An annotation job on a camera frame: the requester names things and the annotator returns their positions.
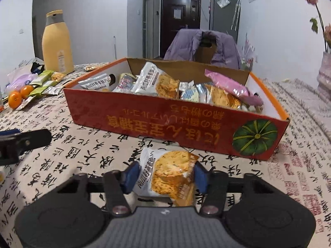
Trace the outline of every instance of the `cardboard box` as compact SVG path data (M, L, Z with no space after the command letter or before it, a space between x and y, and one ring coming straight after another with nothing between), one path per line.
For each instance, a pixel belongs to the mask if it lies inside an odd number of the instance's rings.
M205 68L246 85L264 101L255 114L180 99L83 90L78 81L102 73L138 75L146 60L123 58L81 76L64 88L73 121L130 136L178 142L181 146L259 160L267 160L282 138L289 117L263 83L247 71L188 61L153 60L160 69L181 81L206 83Z

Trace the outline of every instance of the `purple puffer jacket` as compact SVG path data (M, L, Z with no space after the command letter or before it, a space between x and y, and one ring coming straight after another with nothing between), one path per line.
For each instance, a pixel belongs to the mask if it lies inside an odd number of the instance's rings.
M194 61L195 52L199 48L202 36L216 38L216 52L211 59L212 65L232 69L240 68L240 57L233 37L225 33L208 30L179 30L164 59Z

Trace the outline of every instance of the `screw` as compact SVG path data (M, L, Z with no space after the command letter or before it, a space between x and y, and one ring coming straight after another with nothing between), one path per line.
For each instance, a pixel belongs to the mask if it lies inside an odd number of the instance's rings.
M128 212L129 212L129 209L123 205L117 205L113 208L114 214L122 215L122 214L126 214Z
M218 208L214 205L208 205L202 207L202 212L205 214L216 214L218 212Z

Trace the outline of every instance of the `pumpkin cookie package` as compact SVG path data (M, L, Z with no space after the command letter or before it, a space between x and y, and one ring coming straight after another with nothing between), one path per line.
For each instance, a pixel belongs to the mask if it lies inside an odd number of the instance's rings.
M138 196L170 197L177 206L193 204L193 169L198 156L186 151L144 148L133 191Z

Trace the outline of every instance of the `vase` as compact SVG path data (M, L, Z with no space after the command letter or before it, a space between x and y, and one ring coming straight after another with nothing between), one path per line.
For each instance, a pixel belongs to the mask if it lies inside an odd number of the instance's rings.
M318 76L318 91L331 100L331 54L323 53L321 68Z

